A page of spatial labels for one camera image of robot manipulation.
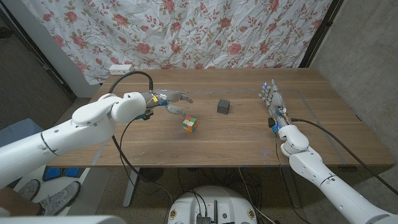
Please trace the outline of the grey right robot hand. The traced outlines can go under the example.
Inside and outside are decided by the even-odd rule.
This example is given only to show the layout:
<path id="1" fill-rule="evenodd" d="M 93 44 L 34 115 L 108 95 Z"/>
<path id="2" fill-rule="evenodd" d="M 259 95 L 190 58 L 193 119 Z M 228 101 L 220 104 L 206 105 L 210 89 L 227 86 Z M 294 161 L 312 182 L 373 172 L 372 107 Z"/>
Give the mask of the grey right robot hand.
<path id="1" fill-rule="evenodd" d="M 284 99 L 274 79 L 270 83 L 265 82 L 263 84 L 259 97 L 267 106 L 268 112 L 277 127 L 282 128 L 291 123 Z"/>

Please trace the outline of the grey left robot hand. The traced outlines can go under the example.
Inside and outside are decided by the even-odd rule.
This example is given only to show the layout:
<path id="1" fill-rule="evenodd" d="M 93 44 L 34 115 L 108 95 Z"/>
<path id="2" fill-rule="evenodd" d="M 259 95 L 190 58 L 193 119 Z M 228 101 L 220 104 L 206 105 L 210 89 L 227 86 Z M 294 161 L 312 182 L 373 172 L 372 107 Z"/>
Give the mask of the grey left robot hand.
<path id="1" fill-rule="evenodd" d="M 193 103 L 193 100 L 186 94 L 173 90 L 157 89 L 150 92 L 143 92 L 141 95 L 146 100 L 145 115 L 152 115 L 155 107 L 164 106 L 169 113 L 188 117 L 184 109 L 171 105 L 171 103 L 176 103 L 180 100 Z"/>

